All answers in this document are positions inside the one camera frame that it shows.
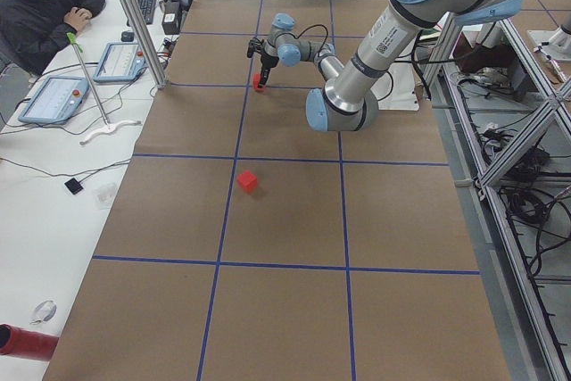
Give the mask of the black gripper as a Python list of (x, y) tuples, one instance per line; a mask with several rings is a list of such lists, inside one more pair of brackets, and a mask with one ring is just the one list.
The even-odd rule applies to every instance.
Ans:
[(275, 68), (279, 63), (279, 58), (276, 54), (267, 52), (265, 49), (261, 50), (261, 71), (258, 80), (258, 87), (265, 87), (271, 69)]

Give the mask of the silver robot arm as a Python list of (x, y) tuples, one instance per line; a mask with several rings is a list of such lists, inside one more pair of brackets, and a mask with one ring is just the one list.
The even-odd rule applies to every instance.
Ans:
[(446, 13), (461, 25), (503, 20), (520, 11), (523, 0), (388, 0), (388, 5), (347, 63), (341, 63), (327, 42), (300, 40), (294, 19), (277, 14), (264, 40), (252, 38), (247, 57), (259, 54), (261, 72), (253, 82), (263, 89), (272, 68), (311, 62), (325, 80), (306, 98), (305, 112), (316, 131), (358, 131), (371, 124), (378, 101), (371, 88), (422, 29), (433, 27)]

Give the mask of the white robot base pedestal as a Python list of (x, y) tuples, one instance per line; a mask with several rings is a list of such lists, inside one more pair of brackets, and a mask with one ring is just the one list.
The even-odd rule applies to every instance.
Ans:
[[(424, 30), (421, 34), (416, 58), (428, 59), (434, 48), (443, 47), (443, 42), (438, 40), (443, 29), (443, 22), (435, 28)], [(459, 33), (453, 45), (449, 60), (464, 65), (471, 60), (476, 51), (480, 54), (484, 47), (493, 47), (493, 40), (499, 34), (499, 27), (495, 23), (466, 26)], [(417, 112), (419, 110), (420, 95), (417, 91), (421, 87), (420, 79), (409, 61), (411, 60), (413, 42), (410, 42), (399, 60), (404, 63), (395, 63), (389, 71), (372, 87), (372, 93), (377, 100), (378, 109), (381, 112)]]

